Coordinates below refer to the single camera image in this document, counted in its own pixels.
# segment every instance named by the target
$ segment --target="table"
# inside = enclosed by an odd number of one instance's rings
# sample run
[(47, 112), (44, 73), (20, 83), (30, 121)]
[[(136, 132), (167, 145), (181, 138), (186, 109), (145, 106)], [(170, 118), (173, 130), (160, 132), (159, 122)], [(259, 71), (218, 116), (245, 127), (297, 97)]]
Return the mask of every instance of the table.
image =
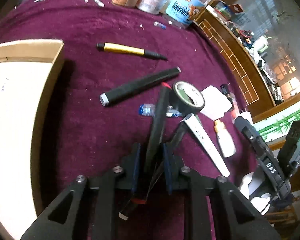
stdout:
[[(230, 83), (240, 109), (246, 107), (240, 89), (226, 61), (207, 36), (194, 28), (180, 30), (162, 16), (123, 8), (102, 0), (46, 0), (21, 4), (0, 22), (0, 43), (21, 39), (62, 39), (65, 64), (48, 107), (40, 156), (41, 191), (47, 206), (77, 175), (98, 176), (120, 164), (134, 142), (146, 143), (150, 117), (138, 116), (143, 103), (155, 104), (154, 88), (115, 106), (104, 108), (99, 95), (135, 78), (179, 66), (183, 80), (199, 90)], [(167, 29), (153, 26), (158, 21)], [(133, 55), (99, 52), (97, 42), (112, 42), (156, 51), (168, 61)], [(211, 140), (217, 146), (213, 121), (200, 114)], [(171, 137), (179, 118), (166, 122), (164, 139)], [(237, 153), (226, 159), (229, 179), (237, 185), (254, 170), (250, 146), (234, 128), (229, 113), (222, 118), (231, 133)], [(175, 155), (202, 175), (220, 175), (196, 141), (185, 135)], [(183, 198), (175, 194), (159, 198), (136, 210), (127, 222), (120, 222), (119, 239), (182, 239)]]

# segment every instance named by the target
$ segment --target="small glue bottle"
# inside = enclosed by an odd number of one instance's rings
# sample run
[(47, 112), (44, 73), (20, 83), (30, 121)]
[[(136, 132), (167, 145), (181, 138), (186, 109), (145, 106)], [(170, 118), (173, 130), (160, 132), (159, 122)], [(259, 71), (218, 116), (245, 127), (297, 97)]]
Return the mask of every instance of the small glue bottle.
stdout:
[(214, 121), (214, 130), (216, 131), (218, 143), (222, 154), (225, 158), (235, 154), (236, 149), (231, 137), (231, 134), (225, 127), (225, 124), (220, 120)]

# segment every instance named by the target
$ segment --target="roll of black tape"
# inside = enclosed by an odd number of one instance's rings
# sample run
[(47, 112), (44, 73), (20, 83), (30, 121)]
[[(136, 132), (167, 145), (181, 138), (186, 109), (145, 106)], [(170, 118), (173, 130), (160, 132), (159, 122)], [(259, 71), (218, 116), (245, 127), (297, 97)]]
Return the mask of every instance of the roll of black tape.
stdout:
[(173, 84), (172, 89), (170, 104), (182, 114), (197, 114), (204, 108), (204, 98), (193, 85), (184, 81), (177, 81)]

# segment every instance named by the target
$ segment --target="decorative line pattern on wood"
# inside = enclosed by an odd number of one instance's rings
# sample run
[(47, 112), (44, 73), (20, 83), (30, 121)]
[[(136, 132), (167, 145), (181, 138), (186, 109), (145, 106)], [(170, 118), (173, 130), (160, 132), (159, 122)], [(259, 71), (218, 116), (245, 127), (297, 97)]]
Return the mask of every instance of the decorative line pattern on wood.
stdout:
[(252, 85), (251, 80), (243, 69), (237, 57), (233, 54), (231, 49), (225, 43), (225, 41), (220, 37), (216, 30), (211, 26), (211, 24), (204, 19), (200, 24), (200, 28), (208, 36), (208, 38), (217, 46), (220, 53), (223, 55), (225, 60), (233, 72), (237, 83), (241, 89), (241, 92), (247, 102), (247, 105), (259, 100), (258, 94)]

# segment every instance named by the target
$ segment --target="cardboard box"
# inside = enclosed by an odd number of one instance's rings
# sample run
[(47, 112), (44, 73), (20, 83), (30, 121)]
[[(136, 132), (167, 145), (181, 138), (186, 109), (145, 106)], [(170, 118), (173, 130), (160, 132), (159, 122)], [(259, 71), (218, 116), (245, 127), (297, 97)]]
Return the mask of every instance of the cardboard box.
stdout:
[(63, 41), (0, 44), (0, 234), (19, 240), (42, 212), (39, 153)]

